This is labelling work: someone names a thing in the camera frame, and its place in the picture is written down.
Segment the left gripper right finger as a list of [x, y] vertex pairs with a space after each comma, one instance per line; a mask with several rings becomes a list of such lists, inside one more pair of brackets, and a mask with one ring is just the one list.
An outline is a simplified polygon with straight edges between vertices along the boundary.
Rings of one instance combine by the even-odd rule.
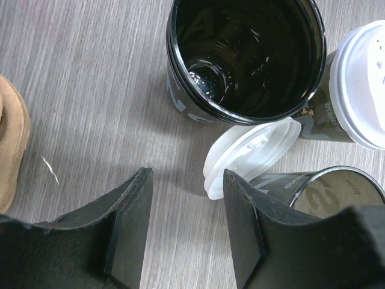
[[383, 288], [384, 204], [351, 205], [324, 219], [223, 174], [238, 288]]

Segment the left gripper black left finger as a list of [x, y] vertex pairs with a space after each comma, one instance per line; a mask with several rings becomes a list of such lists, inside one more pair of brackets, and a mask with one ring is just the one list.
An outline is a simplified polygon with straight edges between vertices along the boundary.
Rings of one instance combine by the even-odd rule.
[[138, 288], [153, 170], [52, 222], [1, 216], [2, 288]]

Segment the black paper coffee cup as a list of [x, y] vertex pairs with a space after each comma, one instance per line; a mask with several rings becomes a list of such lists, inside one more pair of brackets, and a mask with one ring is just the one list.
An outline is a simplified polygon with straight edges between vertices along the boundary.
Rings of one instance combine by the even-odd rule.
[[249, 184], [297, 211], [322, 219], [351, 205], [384, 204], [380, 184], [366, 172], [350, 166], [318, 172], [265, 173]]

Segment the white cup lid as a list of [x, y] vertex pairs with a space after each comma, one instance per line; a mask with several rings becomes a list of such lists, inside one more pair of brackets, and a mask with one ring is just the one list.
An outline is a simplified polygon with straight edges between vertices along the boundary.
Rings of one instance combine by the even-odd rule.
[[208, 198], [224, 197], [223, 172], [232, 170], [251, 181], [265, 173], [293, 146], [301, 123], [288, 117], [256, 126], [233, 126], [211, 146], [203, 167]]
[[384, 150], [384, 21], [351, 31], [338, 45], [328, 82], [339, 126], [366, 149]]

